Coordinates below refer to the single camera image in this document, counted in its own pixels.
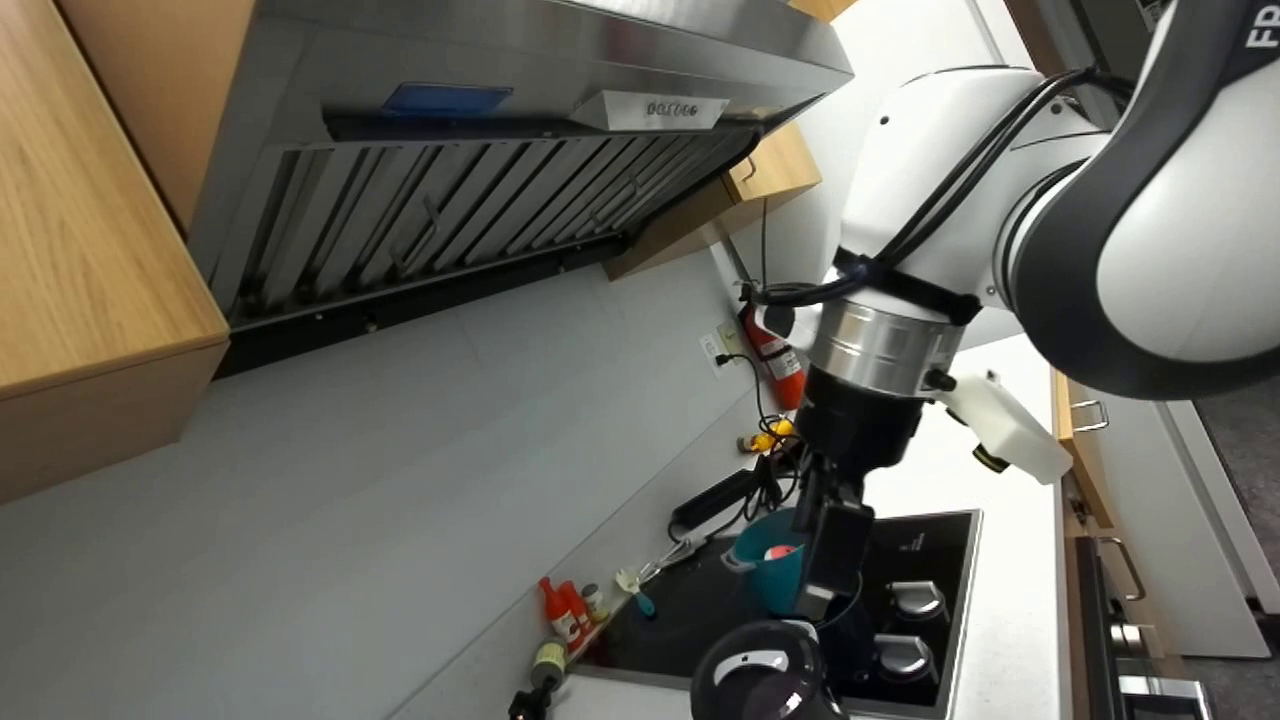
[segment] wooden cabinet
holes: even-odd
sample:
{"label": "wooden cabinet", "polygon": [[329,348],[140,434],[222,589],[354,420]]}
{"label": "wooden cabinet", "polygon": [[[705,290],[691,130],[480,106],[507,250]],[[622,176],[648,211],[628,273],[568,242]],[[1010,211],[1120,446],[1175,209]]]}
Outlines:
{"label": "wooden cabinet", "polygon": [[838,13],[851,9],[851,0],[789,0],[795,13],[817,16],[833,25]]}
{"label": "wooden cabinet", "polygon": [[741,226],[760,220],[762,205],[790,201],[813,182],[821,182],[821,172],[809,145],[795,125],[785,125],[768,130],[747,160],[655,216],[639,240],[609,264],[609,277],[719,242],[719,233],[705,233],[708,223]]}
{"label": "wooden cabinet", "polygon": [[173,441],[226,324],[46,0],[0,3],[0,500]]}
{"label": "wooden cabinet", "polygon": [[1057,380],[1057,434],[1086,509],[1075,533],[1103,540],[1113,597],[1163,628],[1157,654],[1268,654],[1240,557],[1221,536],[1172,409]]}
{"label": "wooden cabinet", "polygon": [[256,0],[57,0],[173,216],[192,226]]}

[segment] gray wall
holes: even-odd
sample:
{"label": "gray wall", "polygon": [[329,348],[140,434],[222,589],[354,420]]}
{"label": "gray wall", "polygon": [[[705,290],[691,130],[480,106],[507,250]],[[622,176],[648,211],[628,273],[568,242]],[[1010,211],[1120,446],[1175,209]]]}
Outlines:
{"label": "gray wall", "polygon": [[396,711],[742,394],[722,317],[712,255],[588,266],[216,384],[0,509],[0,714]]}
{"label": "gray wall", "polygon": [[[742,457],[734,434],[756,422],[751,399],[741,399],[701,434],[689,434],[622,509],[617,509],[592,536],[570,547],[551,574],[609,585],[621,567],[643,567],[670,552],[663,533],[670,509],[712,479],[734,471]],[[528,661],[547,634],[535,592],[524,592],[496,622],[486,622],[451,665],[444,665],[396,720],[480,720],[502,714],[513,690],[528,679]]]}

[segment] stovetop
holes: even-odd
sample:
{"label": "stovetop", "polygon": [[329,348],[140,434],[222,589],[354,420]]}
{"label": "stovetop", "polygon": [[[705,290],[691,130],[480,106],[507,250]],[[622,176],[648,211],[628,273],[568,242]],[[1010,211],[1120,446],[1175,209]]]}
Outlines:
{"label": "stovetop", "polygon": [[[689,682],[696,661],[730,628],[768,618],[747,592],[747,574],[719,565],[730,540],[705,547],[691,565],[655,574],[643,597],[655,598],[655,618],[639,618],[628,604],[582,661],[592,677],[637,682]],[[971,547],[971,510],[874,519],[863,552],[863,592],[857,604],[836,598],[821,628],[826,673],[838,694],[914,709],[942,709],[953,648],[962,628],[962,574]],[[933,585],[942,610],[911,617],[890,585]],[[933,673],[882,673],[874,634],[924,641]]]}

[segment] stainless steel range hood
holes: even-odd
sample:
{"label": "stainless steel range hood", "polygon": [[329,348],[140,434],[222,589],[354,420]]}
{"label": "stainless steel range hood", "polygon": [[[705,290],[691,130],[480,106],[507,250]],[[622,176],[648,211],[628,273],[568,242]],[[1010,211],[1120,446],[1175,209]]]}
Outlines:
{"label": "stainless steel range hood", "polygon": [[192,255],[258,327],[622,242],[845,78],[785,0],[256,0]]}

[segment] cable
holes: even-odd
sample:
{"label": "cable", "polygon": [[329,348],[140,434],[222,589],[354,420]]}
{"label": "cable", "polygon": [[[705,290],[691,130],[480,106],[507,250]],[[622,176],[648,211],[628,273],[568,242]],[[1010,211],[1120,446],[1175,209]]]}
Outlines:
{"label": "cable", "polygon": [[712,233],[717,233],[717,240],[719,240],[719,248],[729,250],[729,261],[730,261],[730,266],[734,266],[734,279],[742,283],[742,296],[741,298],[756,298],[756,277],[747,273],[747,264],[742,264],[742,250],[734,248],[734,240],[712,220]]}
{"label": "cable", "polygon": [[942,176],[942,182],[911,211],[911,220],[880,248],[874,273],[905,264],[927,234],[969,201],[969,192],[988,176],[988,166],[1009,153],[1009,145],[1069,87],[1094,78],[1093,69],[1063,78],[1049,78],[1028,90],[962,160]]}
{"label": "cable", "polygon": [[741,525],[741,519],[751,510],[756,496],[760,496],[760,492],[742,496],[742,500],[734,503],[734,510],[730,510],[722,525],[717,525],[708,536],[701,536],[701,540],[679,536],[676,525],[666,519],[666,540],[670,540],[670,544],[712,544],[712,540],[719,540],[730,525]]}
{"label": "cable", "polygon": [[845,622],[851,610],[861,610],[861,606],[863,606],[863,589],[867,589],[867,574],[857,572],[857,592],[851,592],[851,597],[836,597],[833,606],[838,606],[838,610],[826,606],[826,617],[821,618],[821,628],[836,628],[836,622]]}
{"label": "cable", "polygon": [[785,500],[779,503],[790,503],[790,496],[799,492],[799,475],[790,479],[790,486],[785,492]]}
{"label": "cable", "polygon": [[826,303],[845,298],[861,288],[867,288],[874,277],[905,264],[914,248],[933,240],[933,233],[969,201],[969,192],[988,176],[988,166],[1009,153],[1009,145],[1069,87],[1075,84],[1101,84],[1103,74],[1093,69],[1072,71],[1063,78],[1049,78],[1036,90],[1028,90],[975,147],[962,153],[962,160],[941,178],[941,186],[906,216],[906,223],[880,248],[880,255],[867,266],[845,273],[833,283],[795,288],[795,290],[771,290],[760,288],[762,303],[799,308],[799,303]]}

